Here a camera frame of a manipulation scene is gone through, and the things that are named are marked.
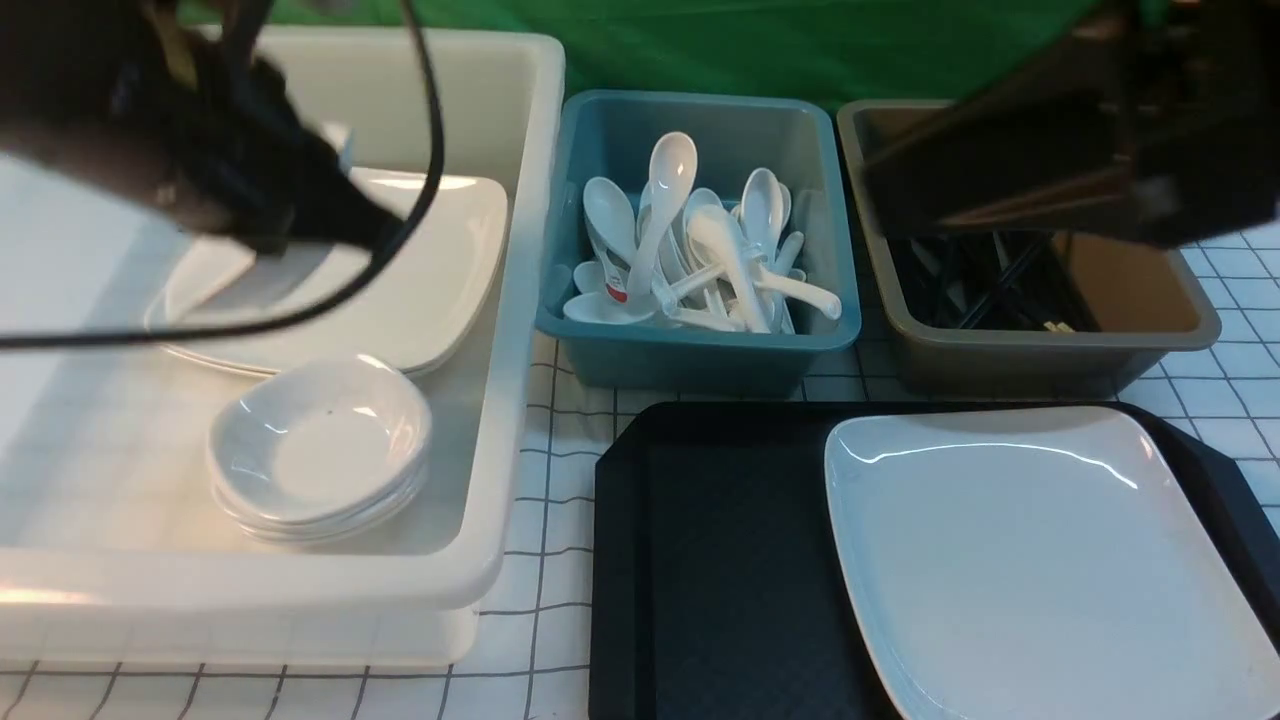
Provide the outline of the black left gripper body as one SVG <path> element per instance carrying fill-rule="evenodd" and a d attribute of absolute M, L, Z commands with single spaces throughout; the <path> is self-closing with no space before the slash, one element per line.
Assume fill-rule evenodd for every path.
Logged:
<path fill-rule="evenodd" d="M 340 167 L 302 120 L 285 77 L 260 56 L 195 50 L 195 81 L 163 94 L 161 128 L 180 176 L 221 209 L 210 229 L 279 254 L 285 245 L 340 243 L 379 252 L 401 219 Z"/>

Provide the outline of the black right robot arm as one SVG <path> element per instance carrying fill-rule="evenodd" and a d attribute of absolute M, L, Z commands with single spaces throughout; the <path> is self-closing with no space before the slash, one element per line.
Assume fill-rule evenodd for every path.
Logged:
<path fill-rule="evenodd" d="M 870 152 L 890 240 L 1074 231 L 1157 249 L 1277 218 L 1277 4 L 1098 1 Z"/>

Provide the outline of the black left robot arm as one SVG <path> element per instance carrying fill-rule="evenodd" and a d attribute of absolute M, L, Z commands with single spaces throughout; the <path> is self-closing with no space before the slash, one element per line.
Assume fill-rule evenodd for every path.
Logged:
<path fill-rule="evenodd" d="M 257 53 L 273 5 L 214 6 L 215 38 L 177 1 L 3 3 L 3 151 L 270 255 L 376 249 L 401 219 L 355 186 Z"/>

